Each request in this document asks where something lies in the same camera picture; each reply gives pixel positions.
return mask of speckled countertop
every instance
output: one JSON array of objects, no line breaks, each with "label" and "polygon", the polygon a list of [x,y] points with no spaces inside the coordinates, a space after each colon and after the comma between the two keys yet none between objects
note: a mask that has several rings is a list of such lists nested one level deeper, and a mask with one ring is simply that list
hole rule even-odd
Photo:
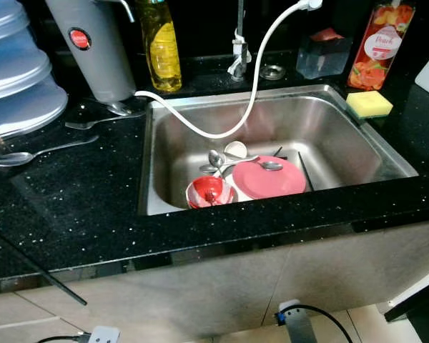
[{"label": "speckled countertop", "polygon": [[[247,82],[231,82],[222,67],[188,73],[187,85],[172,96],[249,89]],[[313,83],[331,84],[345,95],[344,80]],[[260,88],[302,84],[309,82],[288,72],[280,83],[264,81]],[[150,217],[137,214],[144,117],[86,132],[68,129],[67,119],[109,116],[101,106],[72,100],[43,129],[1,143],[0,153],[38,151],[92,134],[100,138],[26,166],[0,168],[0,234],[47,270],[75,269],[82,277],[94,268],[87,277],[95,277],[125,272],[130,262],[133,269],[174,263],[183,251],[229,254],[428,220],[429,93],[414,85],[413,75],[391,73],[382,94],[394,109],[370,123],[420,176]],[[88,104],[84,110],[81,102]],[[137,99],[129,105],[143,108]],[[0,239],[0,292],[39,286],[32,274]]]}]

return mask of red plate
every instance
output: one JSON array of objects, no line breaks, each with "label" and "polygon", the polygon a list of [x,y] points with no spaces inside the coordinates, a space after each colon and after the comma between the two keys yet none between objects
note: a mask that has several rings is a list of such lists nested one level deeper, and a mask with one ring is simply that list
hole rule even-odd
[{"label": "red plate", "polygon": [[[257,162],[273,161],[283,169],[268,171]],[[264,199],[302,193],[305,191],[305,175],[292,163],[273,156],[259,156],[253,162],[237,164],[232,171],[235,184],[247,196]]]}]

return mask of white hose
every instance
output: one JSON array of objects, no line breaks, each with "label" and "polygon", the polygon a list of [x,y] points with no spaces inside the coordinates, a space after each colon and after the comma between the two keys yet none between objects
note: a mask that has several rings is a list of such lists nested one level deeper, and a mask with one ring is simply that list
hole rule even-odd
[{"label": "white hose", "polygon": [[309,2],[312,0],[300,0],[296,4],[292,5],[290,8],[288,8],[286,11],[281,13],[278,18],[275,19],[273,24],[268,29],[267,33],[264,36],[264,39],[262,40],[259,51],[257,52],[257,58],[256,58],[256,65],[255,65],[255,72],[254,72],[254,79],[252,81],[252,91],[251,91],[251,97],[250,102],[248,103],[248,107],[246,108],[245,114],[243,114],[240,121],[232,127],[229,131],[226,131],[222,134],[211,134],[209,132],[205,132],[198,127],[195,127],[192,125],[186,118],[184,118],[176,109],[174,109],[168,102],[166,102],[163,98],[158,96],[157,94],[154,94],[150,91],[137,91],[135,92],[135,96],[148,96],[149,98],[153,98],[154,100],[158,101],[162,106],[166,107],[170,112],[172,112],[184,125],[189,127],[192,131],[199,134],[200,136],[210,138],[210,139],[221,139],[230,136],[231,134],[234,134],[242,125],[246,122],[248,119],[248,116],[250,115],[250,112],[252,110],[252,105],[255,102],[256,98],[256,92],[257,92],[257,83],[259,81],[259,69],[260,69],[260,62],[262,59],[262,55],[264,54],[265,46],[267,45],[267,42],[269,41],[270,36],[272,36],[272,33],[275,31],[275,29],[278,27],[278,25],[281,24],[283,20],[286,19],[287,16],[289,16],[291,13],[299,10],[299,9],[308,9],[309,8]]}]

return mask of yellow sponge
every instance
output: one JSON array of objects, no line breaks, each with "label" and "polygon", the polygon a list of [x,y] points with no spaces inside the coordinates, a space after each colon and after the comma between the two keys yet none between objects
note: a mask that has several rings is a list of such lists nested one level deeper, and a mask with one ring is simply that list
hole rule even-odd
[{"label": "yellow sponge", "polygon": [[393,104],[377,91],[350,93],[346,102],[361,119],[387,116],[393,109]]}]

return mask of sink basin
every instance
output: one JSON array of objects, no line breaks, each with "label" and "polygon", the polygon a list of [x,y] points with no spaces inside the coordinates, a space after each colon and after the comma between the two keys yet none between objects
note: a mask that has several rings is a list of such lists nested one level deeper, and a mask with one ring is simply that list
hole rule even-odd
[{"label": "sink basin", "polygon": [[[244,114],[249,92],[169,101],[195,126],[227,131]],[[188,209],[184,191],[202,175],[210,149],[222,151],[242,141],[249,154],[279,156],[302,168],[315,191],[418,175],[367,122],[354,119],[345,100],[330,86],[259,91],[245,125],[226,139],[207,139],[188,129],[162,105],[148,108],[140,212],[161,214]]]}]

